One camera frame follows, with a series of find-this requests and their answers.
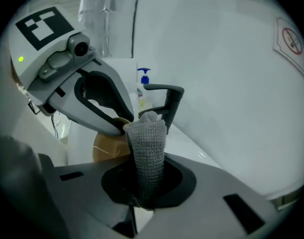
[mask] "blue pump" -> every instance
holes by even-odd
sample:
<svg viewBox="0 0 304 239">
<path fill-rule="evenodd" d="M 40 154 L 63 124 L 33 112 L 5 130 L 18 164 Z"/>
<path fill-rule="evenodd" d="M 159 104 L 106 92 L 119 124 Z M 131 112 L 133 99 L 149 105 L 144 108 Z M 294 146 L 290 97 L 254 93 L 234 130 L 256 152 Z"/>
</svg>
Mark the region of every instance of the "blue pump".
<svg viewBox="0 0 304 239">
<path fill-rule="evenodd" d="M 149 68 L 139 68 L 137 69 L 138 71 L 144 71 L 144 75 L 141 78 L 141 83 L 142 84 L 148 84 L 149 83 L 149 77 L 147 76 L 147 72 L 150 71 L 151 69 Z"/>
</svg>

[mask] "black slot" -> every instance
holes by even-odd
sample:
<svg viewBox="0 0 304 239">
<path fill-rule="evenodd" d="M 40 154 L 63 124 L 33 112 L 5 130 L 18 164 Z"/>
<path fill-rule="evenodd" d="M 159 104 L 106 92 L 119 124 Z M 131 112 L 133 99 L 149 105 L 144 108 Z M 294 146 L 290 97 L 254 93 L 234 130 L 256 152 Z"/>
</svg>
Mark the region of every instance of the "black slot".
<svg viewBox="0 0 304 239">
<path fill-rule="evenodd" d="M 56 111 L 49 103 L 45 103 L 42 107 L 49 114 L 52 114 L 52 113 L 54 113 Z"/>
<path fill-rule="evenodd" d="M 57 92 L 57 94 L 61 97 L 64 97 L 64 95 L 66 94 L 60 87 L 56 88 L 55 90 Z"/>
<path fill-rule="evenodd" d="M 223 197 L 247 234 L 259 229 L 265 222 L 237 194 Z"/>
<path fill-rule="evenodd" d="M 78 74 L 81 74 L 81 76 L 87 76 L 89 75 L 89 73 L 81 68 L 79 68 L 77 71 L 76 71 Z"/>
<path fill-rule="evenodd" d="M 98 60 L 96 60 L 96 59 L 94 59 L 93 62 L 95 62 L 99 66 L 102 66 L 102 64 Z"/>
<path fill-rule="evenodd" d="M 164 179 L 159 192 L 150 199 L 141 199 L 137 183 L 133 154 L 128 161 L 111 168 L 103 175 L 101 185 L 111 200 L 118 204 L 137 206 L 148 210 L 175 207 L 192 195 L 196 187 L 196 177 L 187 167 L 165 157 Z"/>
<path fill-rule="evenodd" d="M 129 206 L 125 220 L 116 224 L 113 230 L 129 238 L 133 238 L 138 234 L 133 206 Z"/>
<path fill-rule="evenodd" d="M 73 172 L 73 173 L 67 173 L 67 174 L 59 175 L 59 177 L 62 181 L 67 181 L 67 180 L 71 180 L 71 179 L 74 179 L 74 178 L 78 178 L 82 175 L 83 175 L 82 172 Z"/>
</svg>

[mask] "white panel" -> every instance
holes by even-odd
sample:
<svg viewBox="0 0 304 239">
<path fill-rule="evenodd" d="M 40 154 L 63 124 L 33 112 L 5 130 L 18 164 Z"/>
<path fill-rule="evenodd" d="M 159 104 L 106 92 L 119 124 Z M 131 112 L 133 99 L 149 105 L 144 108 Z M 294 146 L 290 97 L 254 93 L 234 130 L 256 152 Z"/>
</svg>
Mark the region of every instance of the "white panel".
<svg viewBox="0 0 304 239">
<path fill-rule="evenodd" d="M 185 88 L 175 125 L 268 198 L 304 183 L 304 78 L 273 51 L 279 16 L 270 0 L 139 0 L 135 26 L 138 67 Z"/>
</svg>

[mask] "white wall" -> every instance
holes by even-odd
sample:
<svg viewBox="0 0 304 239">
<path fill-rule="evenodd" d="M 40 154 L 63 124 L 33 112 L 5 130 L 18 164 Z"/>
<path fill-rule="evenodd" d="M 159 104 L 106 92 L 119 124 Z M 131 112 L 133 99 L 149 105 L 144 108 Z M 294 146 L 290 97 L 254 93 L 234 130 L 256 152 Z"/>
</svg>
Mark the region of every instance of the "white wall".
<svg viewBox="0 0 304 239">
<path fill-rule="evenodd" d="M 279 16 L 272 0 L 139 0 L 135 28 L 151 82 L 186 90 L 175 125 L 268 198 L 304 183 L 304 78 L 273 50 Z"/>
<path fill-rule="evenodd" d="M 36 118 L 28 100 L 11 77 L 7 39 L 0 40 L 0 135 L 11 135 L 29 144 L 36 153 L 47 154 L 55 166 L 67 164 L 66 147 Z"/>
</svg>

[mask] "plastic wrap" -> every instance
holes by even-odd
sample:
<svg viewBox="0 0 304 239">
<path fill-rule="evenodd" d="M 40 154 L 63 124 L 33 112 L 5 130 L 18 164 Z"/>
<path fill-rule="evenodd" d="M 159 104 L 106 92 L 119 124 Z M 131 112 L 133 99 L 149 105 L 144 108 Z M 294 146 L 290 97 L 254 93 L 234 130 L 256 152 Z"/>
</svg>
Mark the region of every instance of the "plastic wrap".
<svg viewBox="0 0 304 239">
<path fill-rule="evenodd" d="M 137 0 L 81 0 L 78 20 L 99 57 L 132 58 Z"/>
</svg>

